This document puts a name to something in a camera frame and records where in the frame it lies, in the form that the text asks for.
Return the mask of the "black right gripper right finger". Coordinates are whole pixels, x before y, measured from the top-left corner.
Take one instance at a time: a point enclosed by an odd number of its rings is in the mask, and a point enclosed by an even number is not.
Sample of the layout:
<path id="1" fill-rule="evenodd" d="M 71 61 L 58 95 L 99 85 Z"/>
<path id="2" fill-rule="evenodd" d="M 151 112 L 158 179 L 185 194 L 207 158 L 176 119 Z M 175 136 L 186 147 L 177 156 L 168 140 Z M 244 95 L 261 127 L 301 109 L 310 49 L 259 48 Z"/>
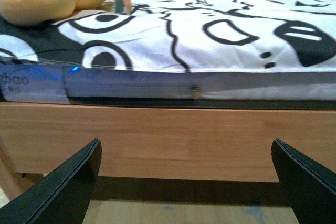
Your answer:
<path id="1" fill-rule="evenodd" d="M 275 139 L 271 158 L 299 223 L 335 223 L 335 172 Z"/>

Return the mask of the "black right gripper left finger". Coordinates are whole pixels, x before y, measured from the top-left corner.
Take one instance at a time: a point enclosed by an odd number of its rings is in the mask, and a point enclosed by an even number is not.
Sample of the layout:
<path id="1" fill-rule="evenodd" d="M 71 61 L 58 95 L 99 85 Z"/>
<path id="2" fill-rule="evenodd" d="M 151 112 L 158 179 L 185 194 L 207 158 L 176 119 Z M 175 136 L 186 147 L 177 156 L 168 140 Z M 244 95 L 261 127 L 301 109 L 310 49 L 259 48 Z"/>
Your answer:
<path id="1" fill-rule="evenodd" d="M 94 139 L 2 207 L 1 223 L 83 223 L 101 156 L 101 142 Z"/>

